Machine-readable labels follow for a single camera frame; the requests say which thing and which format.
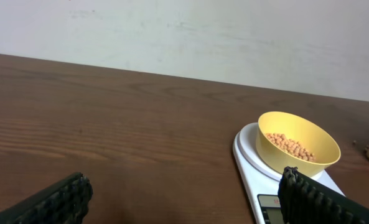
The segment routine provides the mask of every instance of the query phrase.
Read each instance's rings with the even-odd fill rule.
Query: bowl rim
[[[333,161],[333,162],[329,162],[329,163],[319,163],[319,162],[310,162],[310,161],[305,161],[305,160],[303,160],[303,159],[300,159],[300,158],[298,158],[298,157],[295,157],[295,156],[292,156],[291,154],[289,154],[289,153],[286,153],[286,152],[284,152],[283,150],[281,150],[280,148],[278,148],[272,141],[270,141],[270,139],[268,139],[267,137],[266,137],[266,135],[264,134],[264,132],[262,132],[262,130],[261,130],[261,128],[260,128],[260,118],[263,116],[263,115],[265,115],[265,114],[268,114],[268,113],[284,113],[284,114],[289,114],[289,115],[291,115],[291,116],[296,116],[296,117],[298,117],[298,118],[300,118],[300,119],[303,119],[303,120],[305,120],[305,121],[307,121],[307,122],[309,122],[310,124],[312,124],[312,125],[315,125],[316,127],[318,127],[319,129],[321,129],[323,132],[325,132],[328,136],[329,136],[329,138],[331,138],[331,140],[333,140],[333,142],[335,143],[335,145],[337,146],[337,148],[338,148],[338,150],[339,150],[339,156],[338,156],[338,158],[335,160],[335,161]],[[306,163],[309,163],[309,164],[313,164],[313,165],[323,165],[323,166],[327,166],[327,165],[332,165],[332,164],[334,164],[334,163],[336,163],[336,162],[338,162],[339,161],[339,159],[340,159],[340,157],[342,156],[342,152],[340,151],[340,147],[339,147],[339,145],[338,145],[338,143],[333,139],[333,137],[327,132],[327,131],[325,131],[324,129],[322,129],[320,126],[318,126],[318,125],[316,125],[316,124],[314,124],[313,122],[311,122],[311,121],[309,121],[308,119],[305,119],[305,118],[302,118],[301,116],[298,116],[298,115],[295,115],[295,114],[291,114],[291,113],[287,113],[287,112],[282,112],[282,111],[268,111],[268,112],[265,112],[265,113],[263,113],[262,115],[260,115],[260,117],[259,117],[259,119],[258,119],[258,127],[259,127],[259,130],[260,130],[260,132],[262,133],[262,135],[276,148],[276,149],[278,149],[278,150],[280,150],[281,152],[283,152],[283,153],[285,153],[285,154],[287,154],[287,155],[289,155],[289,156],[291,156],[291,157],[293,157],[293,158],[295,158],[295,159],[298,159],[298,160],[300,160],[300,161],[302,161],[302,162],[306,162]]]

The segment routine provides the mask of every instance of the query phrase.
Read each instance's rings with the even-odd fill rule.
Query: wood grain
[[[0,211],[80,171],[85,223],[252,223],[231,144],[267,111],[330,133],[369,208],[369,102],[0,55]]]

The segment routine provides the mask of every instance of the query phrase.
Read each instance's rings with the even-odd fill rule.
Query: yellow bowl
[[[304,118],[273,111],[262,114],[258,122],[256,150],[262,160],[280,174],[285,167],[290,166],[312,177],[340,158],[340,149],[335,140],[322,128]],[[267,133],[285,134],[288,139],[299,141],[315,154],[316,161],[304,161],[282,151],[266,137]]]

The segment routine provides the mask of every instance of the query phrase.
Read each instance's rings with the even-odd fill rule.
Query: wooden table
[[[252,223],[231,144],[267,111],[330,133],[369,208],[368,102],[0,55],[0,211],[80,171],[85,223]]]

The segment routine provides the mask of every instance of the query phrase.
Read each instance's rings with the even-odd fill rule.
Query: scale platform
[[[246,125],[236,136],[233,152],[248,200],[258,224],[282,224],[278,184],[282,174],[267,166],[256,151],[258,124]],[[323,170],[311,177],[320,184],[343,195],[328,173]]]

